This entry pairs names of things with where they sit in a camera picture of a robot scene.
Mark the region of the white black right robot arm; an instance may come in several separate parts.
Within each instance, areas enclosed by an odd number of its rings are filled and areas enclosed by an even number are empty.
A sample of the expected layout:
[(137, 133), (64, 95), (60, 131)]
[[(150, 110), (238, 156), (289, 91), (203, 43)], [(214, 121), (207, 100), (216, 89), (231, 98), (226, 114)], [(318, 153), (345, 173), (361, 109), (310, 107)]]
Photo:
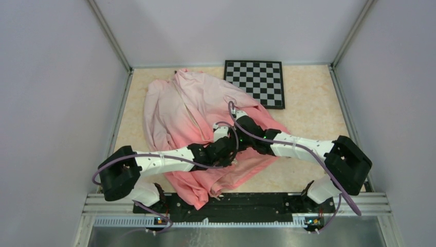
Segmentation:
[(320, 165), (326, 175), (311, 183), (301, 198), (302, 207), (315, 212), (333, 196), (342, 196), (358, 212), (351, 198), (357, 196), (372, 168), (369, 157), (347, 136), (315, 140), (293, 136), (276, 129), (262, 129), (247, 115), (232, 115), (242, 133), (240, 141), (260, 154), (291, 157)]

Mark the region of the pink zip-up jacket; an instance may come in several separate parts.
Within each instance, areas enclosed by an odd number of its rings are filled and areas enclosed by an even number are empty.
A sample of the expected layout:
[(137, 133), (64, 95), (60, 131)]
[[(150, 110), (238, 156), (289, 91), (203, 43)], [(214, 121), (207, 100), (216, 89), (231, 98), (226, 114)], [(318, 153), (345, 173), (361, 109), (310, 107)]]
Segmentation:
[[(155, 80), (144, 101), (143, 129), (151, 151), (165, 151), (213, 141), (213, 124), (230, 123), (228, 102), (245, 111), (263, 129), (286, 132), (255, 99), (238, 87), (212, 75), (181, 69), (170, 80)], [(236, 164), (223, 169), (166, 173), (177, 194), (196, 209), (222, 189), (235, 189), (274, 163), (276, 158), (249, 148)]]

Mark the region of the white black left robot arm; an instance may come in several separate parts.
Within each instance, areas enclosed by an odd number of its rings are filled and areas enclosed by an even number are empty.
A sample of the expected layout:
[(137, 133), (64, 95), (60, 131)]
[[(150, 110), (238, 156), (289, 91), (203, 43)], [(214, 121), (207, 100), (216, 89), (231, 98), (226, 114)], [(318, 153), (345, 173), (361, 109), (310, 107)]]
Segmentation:
[(101, 186), (106, 201), (128, 198), (158, 213), (165, 206), (164, 192), (156, 183), (137, 185), (141, 177), (175, 171), (221, 169), (230, 166), (238, 148), (239, 139), (230, 136), (207, 145), (190, 144), (169, 151), (139, 152), (131, 146), (123, 146), (98, 166), (92, 179)]

